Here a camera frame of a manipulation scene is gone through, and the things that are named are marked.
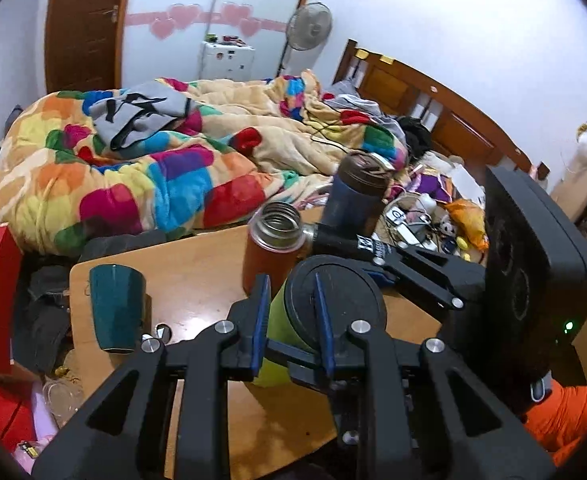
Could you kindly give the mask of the green bottle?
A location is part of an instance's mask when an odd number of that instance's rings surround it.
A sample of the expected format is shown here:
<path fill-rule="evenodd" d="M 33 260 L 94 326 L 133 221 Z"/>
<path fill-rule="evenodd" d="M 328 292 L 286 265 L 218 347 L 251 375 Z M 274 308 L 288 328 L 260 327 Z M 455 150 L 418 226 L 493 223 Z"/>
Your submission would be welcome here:
<path fill-rule="evenodd" d="M 312 256 L 290 272 L 269 314 L 268 348 L 258 387 L 294 382 L 317 391 L 356 382 L 386 340 L 387 309 L 363 263 Z"/>

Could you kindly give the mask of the teal ceramic cup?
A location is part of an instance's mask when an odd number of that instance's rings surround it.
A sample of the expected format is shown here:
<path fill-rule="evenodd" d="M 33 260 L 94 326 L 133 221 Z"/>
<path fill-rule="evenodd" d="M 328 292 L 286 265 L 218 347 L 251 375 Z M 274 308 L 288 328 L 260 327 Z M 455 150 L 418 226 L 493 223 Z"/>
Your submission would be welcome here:
<path fill-rule="evenodd" d="M 144 275 L 115 263 L 94 266 L 90 298 L 98 347 L 108 353 L 134 351 L 144 320 Z"/>

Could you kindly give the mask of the white power strip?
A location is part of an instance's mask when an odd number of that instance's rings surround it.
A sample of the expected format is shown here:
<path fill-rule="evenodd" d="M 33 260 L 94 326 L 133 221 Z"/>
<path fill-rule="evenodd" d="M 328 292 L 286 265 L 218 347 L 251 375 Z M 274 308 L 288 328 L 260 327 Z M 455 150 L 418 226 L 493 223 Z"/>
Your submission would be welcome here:
<path fill-rule="evenodd" d="M 433 229 L 429 214 L 420 209 L 404 211 L 392 206 L 383 214 L 385 226 L 391 240 L 399 246 L 413 246 L 436 250 L 437 242 L 433 239 Z"/>

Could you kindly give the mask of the orange snack bag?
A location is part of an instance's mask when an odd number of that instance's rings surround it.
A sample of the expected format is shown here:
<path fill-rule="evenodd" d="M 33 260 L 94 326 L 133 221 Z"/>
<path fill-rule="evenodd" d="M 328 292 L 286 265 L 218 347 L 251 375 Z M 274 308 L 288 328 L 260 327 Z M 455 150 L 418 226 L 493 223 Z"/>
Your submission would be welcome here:
<path fill-rule="evenodd" d="M 489 239 L 485 230 L 484 210 L 470 200 L 460 198 L 448 203 L 444 209 L 450 218 L 460 226 L 467 240 L 479 252 L 486 252 L 489 249 Z"/>

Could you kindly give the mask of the purple plush doll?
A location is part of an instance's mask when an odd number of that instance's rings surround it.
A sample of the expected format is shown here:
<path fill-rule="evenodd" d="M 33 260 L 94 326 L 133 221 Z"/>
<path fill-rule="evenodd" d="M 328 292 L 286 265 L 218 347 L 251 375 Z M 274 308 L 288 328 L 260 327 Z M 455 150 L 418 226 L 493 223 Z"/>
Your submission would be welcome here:
<path fill-rule="evenodd" d="M 412 181 L 415 193 L 427 194 L 437 202 L 451 203 L 454 186 L 451 179 L 444 174 L 419 174 Z"/>

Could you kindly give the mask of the blue tumbler brown lid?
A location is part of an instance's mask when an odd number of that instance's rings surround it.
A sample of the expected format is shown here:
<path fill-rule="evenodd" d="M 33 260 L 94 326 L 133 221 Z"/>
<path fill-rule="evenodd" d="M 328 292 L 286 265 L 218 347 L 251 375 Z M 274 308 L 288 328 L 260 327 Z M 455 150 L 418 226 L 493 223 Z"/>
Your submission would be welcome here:
<path fill-rule="evenodd" d="M 390 162 L 378 154 L 345 155 L 333 175 L 319 223 L 344 235 L 371 236 L 393 173 Z"/>

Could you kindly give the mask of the black lying thermos bottle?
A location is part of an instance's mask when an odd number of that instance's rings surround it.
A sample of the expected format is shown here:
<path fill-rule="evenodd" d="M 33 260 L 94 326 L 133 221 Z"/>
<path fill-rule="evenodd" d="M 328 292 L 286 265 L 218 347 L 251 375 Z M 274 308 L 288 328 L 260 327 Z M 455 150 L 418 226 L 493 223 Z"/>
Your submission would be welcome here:
<path fill-rule="evenodd" d="M 344 236 L 319 223 L 304 223 L 302 234 L 304 257 L 335 256 L 355 260 L 365 272 L 385 275 L 387 281 L 401 274 L 397 251 L 380 240 L 363 235 Z"/>

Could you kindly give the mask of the black clothing pile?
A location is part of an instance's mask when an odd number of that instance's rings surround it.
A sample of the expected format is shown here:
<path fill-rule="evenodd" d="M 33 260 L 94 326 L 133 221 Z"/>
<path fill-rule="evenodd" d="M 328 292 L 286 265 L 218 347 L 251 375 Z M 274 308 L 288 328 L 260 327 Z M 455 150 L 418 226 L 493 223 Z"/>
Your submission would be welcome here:
<path fill-rule="evenodd" d="M 421 159 L 431 150 L 431 132 L 417 118 L 402 116 L 397 120 L 405 134 L 409 160 Z"/>

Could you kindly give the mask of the red thermos bottle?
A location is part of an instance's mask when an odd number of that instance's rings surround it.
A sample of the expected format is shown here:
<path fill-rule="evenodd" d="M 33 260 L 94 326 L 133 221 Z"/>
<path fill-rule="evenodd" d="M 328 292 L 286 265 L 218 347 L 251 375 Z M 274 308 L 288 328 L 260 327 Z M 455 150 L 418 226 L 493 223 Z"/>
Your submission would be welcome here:
<path fill-rule="evenodd" d="M 303 243 L 303 222 L 294 206 L 283 202 L 261 206 L 248 223 L 242 271 L 246 294 L 250 294 L 257 276 L 266 274 L 275 296 L 294 268 Z"/>

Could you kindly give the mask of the silver grey pillow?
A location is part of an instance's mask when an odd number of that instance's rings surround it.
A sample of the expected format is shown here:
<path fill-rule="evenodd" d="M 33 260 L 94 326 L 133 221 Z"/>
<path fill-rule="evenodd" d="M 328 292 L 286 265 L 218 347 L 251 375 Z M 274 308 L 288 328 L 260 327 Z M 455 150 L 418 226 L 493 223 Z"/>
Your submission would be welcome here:
<path fill-rule="evenodd" d="M 357 91 L 354 82 L 345 78 L 329 86 L 323 94 L 323 102 L 336 110 L 356 110 L 397 136 L 402 132 L 397 119 L 384 113 L 376 101 L 364 99 Z"/>

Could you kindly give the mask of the colourful patchwork blanket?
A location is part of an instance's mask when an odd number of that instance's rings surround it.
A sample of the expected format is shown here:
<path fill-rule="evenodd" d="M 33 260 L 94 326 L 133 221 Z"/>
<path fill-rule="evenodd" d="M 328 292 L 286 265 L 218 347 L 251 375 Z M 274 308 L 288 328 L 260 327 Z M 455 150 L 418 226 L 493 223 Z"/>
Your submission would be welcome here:
<path fill-rule="evenodd" d="M 301 205 L 353 151 L 405 166 L 405 141 L 326 104 L 310 70 L 160 87 L 187 99 L 187 115 L 122 150 L 93 117 L 121 102 L 120 90 L 54 92 L 18 116 L 0 147 L 0 224 L 21 249 L 75 257 L 96 237 L 183 236 L 242 221 L 268 200 Z"/>

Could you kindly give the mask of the standing electric fan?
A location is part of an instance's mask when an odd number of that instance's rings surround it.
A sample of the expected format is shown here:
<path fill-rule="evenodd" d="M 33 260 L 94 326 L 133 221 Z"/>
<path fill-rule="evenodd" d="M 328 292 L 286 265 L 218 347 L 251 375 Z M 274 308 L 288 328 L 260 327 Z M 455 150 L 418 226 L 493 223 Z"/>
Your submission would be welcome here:
<path fill-rule="evenodd" d="M 285 47 L 277 75 L 284 75 L 292 52 L 307 52 L 325 44 L 333 29 L 333 13 L 324 3 L 315 1 L 299 6 L 285 28 Z"/>

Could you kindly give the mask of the grey black garment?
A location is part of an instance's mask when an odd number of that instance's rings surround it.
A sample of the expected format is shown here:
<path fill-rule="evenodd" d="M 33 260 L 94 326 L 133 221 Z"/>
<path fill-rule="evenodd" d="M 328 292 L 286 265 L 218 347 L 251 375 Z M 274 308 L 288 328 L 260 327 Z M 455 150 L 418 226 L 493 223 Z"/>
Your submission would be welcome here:
<path fill-rule="evenodd" d="M 193 100 L 185 93 L 152 80 L 98 100 L 88 111 L 97 135 L 115 152 L 149 139 L 175 120 L 187 118 L 193 107 Z"/>

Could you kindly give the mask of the white small cabinet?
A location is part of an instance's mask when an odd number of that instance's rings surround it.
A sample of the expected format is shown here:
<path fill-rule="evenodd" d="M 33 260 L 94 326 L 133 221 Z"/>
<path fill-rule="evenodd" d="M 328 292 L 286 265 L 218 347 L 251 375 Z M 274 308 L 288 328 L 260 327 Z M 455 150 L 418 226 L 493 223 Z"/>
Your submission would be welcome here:
<path fill-rule="evenodd" d="M 204 41 L 200 55 L 199 77 L 248 81 L 256 50 L 243 44 L 218 44 Z"/>

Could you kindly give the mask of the sliding wardrobe with hearts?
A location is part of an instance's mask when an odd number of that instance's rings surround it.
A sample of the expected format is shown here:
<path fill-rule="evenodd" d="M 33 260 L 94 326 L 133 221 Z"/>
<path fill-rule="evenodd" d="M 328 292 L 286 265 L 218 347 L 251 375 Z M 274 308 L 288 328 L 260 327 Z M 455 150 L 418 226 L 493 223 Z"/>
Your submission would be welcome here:
<path fill-rule="evenodd" d="M 254 50 L 250 78 L 276 75 L 286 26 L 304 0 L 123 0 L 120 84 L 159 76 L 206 78 L 202 47 L 208 37 L 233 36 Z"/>

